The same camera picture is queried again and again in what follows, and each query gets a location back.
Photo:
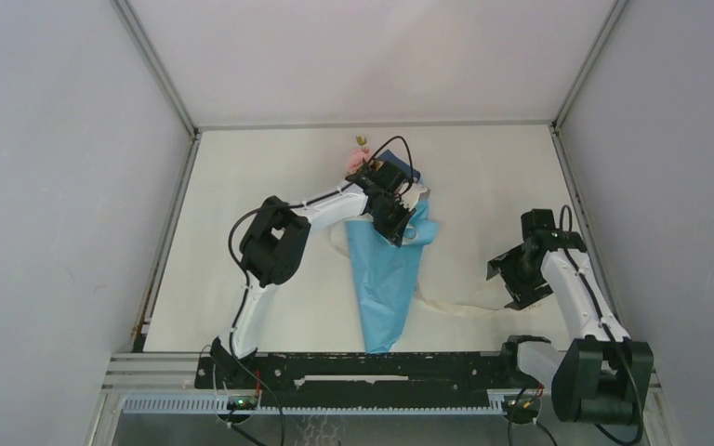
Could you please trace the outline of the pink rose stem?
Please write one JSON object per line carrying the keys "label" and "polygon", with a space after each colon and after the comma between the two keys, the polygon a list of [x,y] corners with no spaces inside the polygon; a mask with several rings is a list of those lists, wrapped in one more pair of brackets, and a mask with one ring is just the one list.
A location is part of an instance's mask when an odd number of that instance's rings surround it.
{"label": "pink rose stem", "polygon": [[369,164],[374,151],[368,146],[368,139],[365,136],[356,136],[355,142],[357,146],[351,151],[346,175],[350,176],[357,173],[365,164]]}

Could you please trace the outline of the blue wrapping paper sheet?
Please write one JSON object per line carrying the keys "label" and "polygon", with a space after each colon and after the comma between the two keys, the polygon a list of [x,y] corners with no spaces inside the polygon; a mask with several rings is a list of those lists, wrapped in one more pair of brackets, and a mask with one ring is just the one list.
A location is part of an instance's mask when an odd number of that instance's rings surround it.
{"label": "blue wrapping paper sheet", "polygon": [[424,247],[434,241],[439,230],[439,224],[429,218],[429,211],[429,200],[424,197],[416,205],[400,247],[390,245],[363,218],[344,223],[368,353],[387,353],[401,337]]}

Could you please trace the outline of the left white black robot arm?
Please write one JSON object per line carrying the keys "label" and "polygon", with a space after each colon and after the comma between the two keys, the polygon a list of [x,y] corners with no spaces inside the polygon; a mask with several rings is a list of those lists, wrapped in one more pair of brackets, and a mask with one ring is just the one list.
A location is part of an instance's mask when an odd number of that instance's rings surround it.
{"label": "left white black robot arm", "polygon": [[409,164],[370,161],[330,191],[298,203],[272,195],[239,218],[249,225],[229,252],[245,276],[243,297],[231,326],[218,336],[227,352],[218,362],[220,379],[242,387],[252,378],[260,325],[280,285],[298,271],[314,232],[339,222],[367,217],[370,228],[385,244],[398,248],[411,227],[420,195],[420,174]]}

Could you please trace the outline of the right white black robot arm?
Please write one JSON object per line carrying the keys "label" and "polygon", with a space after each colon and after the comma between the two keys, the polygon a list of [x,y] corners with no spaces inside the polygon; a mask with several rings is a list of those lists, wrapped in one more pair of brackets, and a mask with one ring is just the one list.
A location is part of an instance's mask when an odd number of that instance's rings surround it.
{"label": "right white black robot arm", "polygon": [[610,309],[578,233],[533,230],[490,260],[487,275],[501,277],[510,309],[553,295],[570,336],[565,351],[543,336],[510,336],[499,363],[506,383],[522,387],[534,378],[549,390],[563,422],[640,424],[654,355],[648,343],[632,340]]}

